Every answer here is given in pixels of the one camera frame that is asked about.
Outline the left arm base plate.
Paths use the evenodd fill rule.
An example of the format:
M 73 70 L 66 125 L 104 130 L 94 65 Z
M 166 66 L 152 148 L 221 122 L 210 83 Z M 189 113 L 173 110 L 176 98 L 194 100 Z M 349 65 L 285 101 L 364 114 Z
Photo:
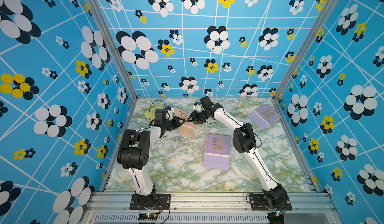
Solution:
M 156 194 L 154 195 L 139 195 L 133 194 L 131 196 L 130 210 L 139 210 L 139 211 L 160 211 L 160 210 L 169 210 L 169 205 L 171 203 L 170 194 Z

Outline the pink calendar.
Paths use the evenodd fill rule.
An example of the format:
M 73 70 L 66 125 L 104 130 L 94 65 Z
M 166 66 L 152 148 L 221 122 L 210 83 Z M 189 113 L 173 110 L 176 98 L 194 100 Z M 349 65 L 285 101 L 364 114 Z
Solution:
M 180 119 L 187 120 L 190 116 L 190 113 L 175 107 L 175 115 Z M 195 125 L 193 122 L 185 122 L 181 127 L 179 127 L 179 132 L 182 136 L 196 138 Z

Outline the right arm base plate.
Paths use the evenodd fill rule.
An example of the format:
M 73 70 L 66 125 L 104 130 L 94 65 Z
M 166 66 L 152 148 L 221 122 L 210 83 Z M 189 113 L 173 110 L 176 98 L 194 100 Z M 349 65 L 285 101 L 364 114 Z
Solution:
M 292 203 L 287 195 L 281 199 L 274 200 L 272 197 L 259 194 L 247 194 L 247 202 L 251 205 L 253 211 L 292 211 Z

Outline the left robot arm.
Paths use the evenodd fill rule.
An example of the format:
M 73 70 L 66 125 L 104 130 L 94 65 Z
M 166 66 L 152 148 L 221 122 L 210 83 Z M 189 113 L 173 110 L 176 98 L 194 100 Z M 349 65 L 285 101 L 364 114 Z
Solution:
M 132 198 L 141 208 L 147 210 L 160 203 L 157 201 L 156 186 L 150 178 L 147 167 L 150 144 L 151 141 L 165 137 L 166 132 L 181 127 L 179 117 L 174 117 L 173 113 L 172 107 L 157 109 L 151 126 L 140 130 L 124 131 L 118 149 L 117 161 L 130 173 L 135 183 L 136 191 Z

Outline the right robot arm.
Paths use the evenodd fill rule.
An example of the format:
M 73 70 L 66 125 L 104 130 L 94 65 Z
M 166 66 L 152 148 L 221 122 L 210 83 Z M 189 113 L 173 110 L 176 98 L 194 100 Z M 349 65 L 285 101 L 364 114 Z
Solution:
M 234 147 L 249 161 L 259 178 L 264 193 L 264 205 L 267 209 L 274 211 L 281 208 L 291 211 L 293 208 L 286 190 L 275 179 L 259 153 L 262 141 L 254 133 L 252 125 L 236 119 L 221 104 L 213 103 L 208 96 L 196 102 L 193 109 L 188 121 L 204 124 L 209 118 L 213 118 L 233 131 Z

